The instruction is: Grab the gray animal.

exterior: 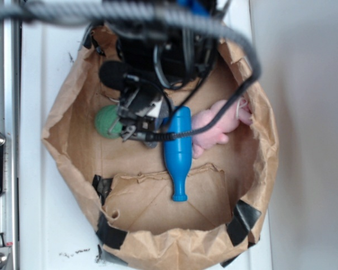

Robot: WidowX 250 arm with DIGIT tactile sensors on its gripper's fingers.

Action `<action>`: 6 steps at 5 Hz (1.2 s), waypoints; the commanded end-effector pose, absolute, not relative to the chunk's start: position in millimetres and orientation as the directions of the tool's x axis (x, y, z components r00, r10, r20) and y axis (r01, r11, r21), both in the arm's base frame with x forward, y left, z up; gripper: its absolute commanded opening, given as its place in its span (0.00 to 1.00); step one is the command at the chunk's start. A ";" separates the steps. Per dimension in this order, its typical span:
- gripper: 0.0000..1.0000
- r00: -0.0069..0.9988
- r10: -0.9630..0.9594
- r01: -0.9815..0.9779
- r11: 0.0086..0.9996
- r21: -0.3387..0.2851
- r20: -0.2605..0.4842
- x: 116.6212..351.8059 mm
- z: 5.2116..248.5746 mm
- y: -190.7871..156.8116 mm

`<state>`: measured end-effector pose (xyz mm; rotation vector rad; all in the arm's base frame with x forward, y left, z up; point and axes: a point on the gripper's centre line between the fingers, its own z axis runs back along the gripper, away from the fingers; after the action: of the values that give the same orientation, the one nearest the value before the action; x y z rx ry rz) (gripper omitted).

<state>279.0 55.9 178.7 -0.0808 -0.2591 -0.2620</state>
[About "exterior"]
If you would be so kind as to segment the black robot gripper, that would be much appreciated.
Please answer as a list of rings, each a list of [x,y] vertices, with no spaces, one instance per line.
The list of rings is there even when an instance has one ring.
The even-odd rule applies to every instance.
[[[110,100],[116,109],[108,137],[149,142],[150,134],[160,126],[163,90],[156,84],[126,86],[118,98]]]

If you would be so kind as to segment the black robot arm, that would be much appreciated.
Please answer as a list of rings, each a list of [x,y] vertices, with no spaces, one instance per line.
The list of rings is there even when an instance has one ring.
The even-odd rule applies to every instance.
[[[105,128],[109,137],[144,142],[160,141],[159,130],[169,125],[178,107],[165,90],[183,89],[205,80],[215,61],[218,41],[184,23],[164,21],[166,11],[221,19],[216,1],[120,1],[125,19],[109,19],[117,36],[118,60],[99,70],[103,85],[119,91],[113,120]]]

